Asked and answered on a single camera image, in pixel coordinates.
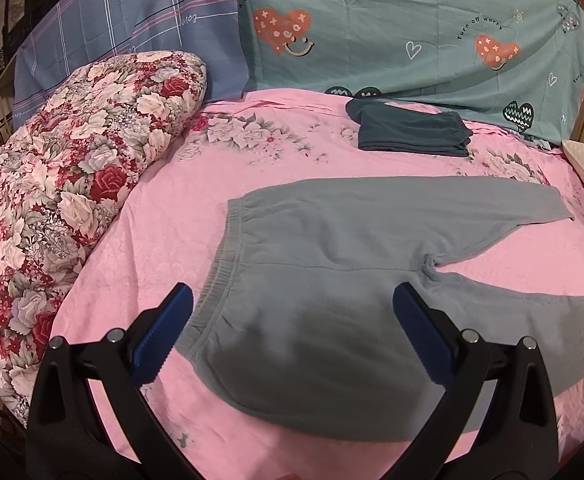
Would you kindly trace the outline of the grey sweatpants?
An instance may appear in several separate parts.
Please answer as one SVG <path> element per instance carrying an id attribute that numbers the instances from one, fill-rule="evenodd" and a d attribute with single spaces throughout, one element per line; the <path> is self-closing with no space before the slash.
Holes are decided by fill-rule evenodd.
<path id="1" fill-rule="evenodd" d="M 584 379 L 584 296 L 448 273 L 569 210 L 550 186 L 495 177 L 321 179 L 230 200 L 177 351 L 221 400 L 306 434 L 413 439 L 442 390 L 393 311 L 411 284 L 460 328 L 539 342 L 554 393 Z"/>

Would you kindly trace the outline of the pink floral bed sheet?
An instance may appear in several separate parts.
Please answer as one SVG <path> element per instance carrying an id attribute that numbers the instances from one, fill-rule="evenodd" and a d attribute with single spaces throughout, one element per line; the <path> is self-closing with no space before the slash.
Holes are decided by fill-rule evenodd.
<path id="1" fill-rule="evenodd" d="M 470 156 L 364 152 L 345 100 L 269 90 L 207 106 L 149 168 L 91 252 L 54 319 L 69 342 L 94 341 L 156 307 L 177 283 L 200 292 L 227 204 L 257 188 L 310 178 L 496 176 L 557 188 L 572 218 L 526 226 L 456 273 L 520 292 L 584 296 L 584 185 L 560 152 L 472 125 Z M 208 479 L 376 479 L 399 443 L 325 440 L 272 426 L 221 402 L 172 354 L 143 388 L 180 451 Z"/>

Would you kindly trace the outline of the red floral quilt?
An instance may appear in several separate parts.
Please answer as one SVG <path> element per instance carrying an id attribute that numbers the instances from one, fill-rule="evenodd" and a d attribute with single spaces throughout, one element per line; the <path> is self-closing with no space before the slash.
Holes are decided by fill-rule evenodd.
<path id="1" fill-rule="evenodd" d="M 192 53 L 116 55 L 74 70 L 0 148 L 0 400 L 20 422 L 63 300 L 205 92 Z"/>

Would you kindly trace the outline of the folded dark teal garment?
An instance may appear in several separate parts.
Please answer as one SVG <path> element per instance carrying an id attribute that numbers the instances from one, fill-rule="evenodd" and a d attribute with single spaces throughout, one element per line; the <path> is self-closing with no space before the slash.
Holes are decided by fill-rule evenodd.
<path id="1" fill-rule="evenodd" d="M 345 110 L 359 125 L 361 151 L 468 156 L 472 131 L 455 112 L 429 114 L 356 99 Z"/>

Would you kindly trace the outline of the teal heart-print pillow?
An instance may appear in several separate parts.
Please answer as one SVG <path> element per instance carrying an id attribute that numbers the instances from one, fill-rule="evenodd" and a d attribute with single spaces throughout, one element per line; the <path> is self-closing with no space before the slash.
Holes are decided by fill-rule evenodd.
<path id="1" fill-rule="evenodd" d="M 557 144 L 584 98 L 574 0 L 239 0 L 252 89 L 432 104 Z"/>

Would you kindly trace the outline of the blue plaid pillow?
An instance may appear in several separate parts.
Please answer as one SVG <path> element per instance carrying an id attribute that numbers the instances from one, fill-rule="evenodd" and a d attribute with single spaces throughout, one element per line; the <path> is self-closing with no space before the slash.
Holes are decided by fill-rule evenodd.
<path id="1" fill-rule="evenodd" d="M 12 119 L 21 127 L 80 66 L 117 54 L 185 51 L 202 58 L 208 102 L 249 80 L 237 0 L 60 0 L 19 47 Z"/>

